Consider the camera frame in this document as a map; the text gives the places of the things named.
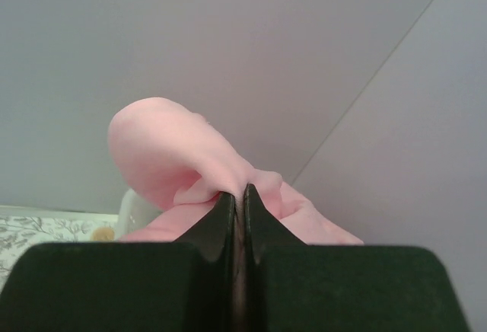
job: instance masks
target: background wall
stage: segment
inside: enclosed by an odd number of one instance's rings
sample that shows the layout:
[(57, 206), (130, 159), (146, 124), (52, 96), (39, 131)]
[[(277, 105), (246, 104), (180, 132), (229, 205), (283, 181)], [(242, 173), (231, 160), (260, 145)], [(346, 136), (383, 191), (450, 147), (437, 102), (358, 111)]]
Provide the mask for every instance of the background wall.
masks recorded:
[(296, 176), (431, 0), (0, 0), (0, 203), (115, 212), (114, 113), (165, 96)]
[(434, 0), (295, 182), (368, 243), (445, 262), (487, 330), (487, 0)]

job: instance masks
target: cloth fold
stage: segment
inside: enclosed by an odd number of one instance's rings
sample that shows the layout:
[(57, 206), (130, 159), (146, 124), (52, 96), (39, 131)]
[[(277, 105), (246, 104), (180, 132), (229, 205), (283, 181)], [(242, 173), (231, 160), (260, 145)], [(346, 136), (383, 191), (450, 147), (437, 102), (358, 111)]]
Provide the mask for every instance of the cloth fold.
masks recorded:
[(241, 204), (254, 184), (266, 208), (307, 244), (362, 244), (324, 218), (280, 174), (255, 169), (205, 118), (162, 97), (118, 112), (108, 130), (110, 153), (127, 184), (161, 209), (123, 241), (173, 241), (208, 213), (222, 191)]

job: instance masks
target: beige round object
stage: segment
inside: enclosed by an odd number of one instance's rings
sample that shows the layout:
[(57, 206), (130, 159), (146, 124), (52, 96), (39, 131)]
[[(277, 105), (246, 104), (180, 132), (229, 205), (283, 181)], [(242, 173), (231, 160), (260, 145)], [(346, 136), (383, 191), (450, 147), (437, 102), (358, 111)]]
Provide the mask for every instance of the beige round object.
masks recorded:
[(100, 227), (91, 233), (91, 240), (98, 242), (110, 242), (115, 238), (115, 231), (110, 227)]

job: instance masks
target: pink fabric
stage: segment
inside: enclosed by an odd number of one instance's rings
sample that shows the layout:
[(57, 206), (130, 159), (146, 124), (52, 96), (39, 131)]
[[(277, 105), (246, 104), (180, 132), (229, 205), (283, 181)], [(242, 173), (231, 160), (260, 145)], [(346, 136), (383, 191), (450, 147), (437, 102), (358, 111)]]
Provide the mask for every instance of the pink fabric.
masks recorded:
[(241, 203), (254, 184), (266, 208), (307, 244), (361, 244), (324, 218), (275, 172), (255, 169), (204, 117), (161, 97), (137, 101), (113, 118), (108, 142), (127, 184), (161, 215), (125, 241), (173, 241), (197, 223), (218, 194)]

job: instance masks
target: white plastic bin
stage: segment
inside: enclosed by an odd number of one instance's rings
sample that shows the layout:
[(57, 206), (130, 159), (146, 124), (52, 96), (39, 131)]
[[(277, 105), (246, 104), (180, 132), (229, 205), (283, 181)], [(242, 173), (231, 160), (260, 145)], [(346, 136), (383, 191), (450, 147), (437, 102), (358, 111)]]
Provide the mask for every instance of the white plastic bin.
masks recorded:
[(130, 189), (122, 198), (119, 218), (115, 224), (115, 239), (144, 228), (161, 213), (159, 208), (148, 203)]

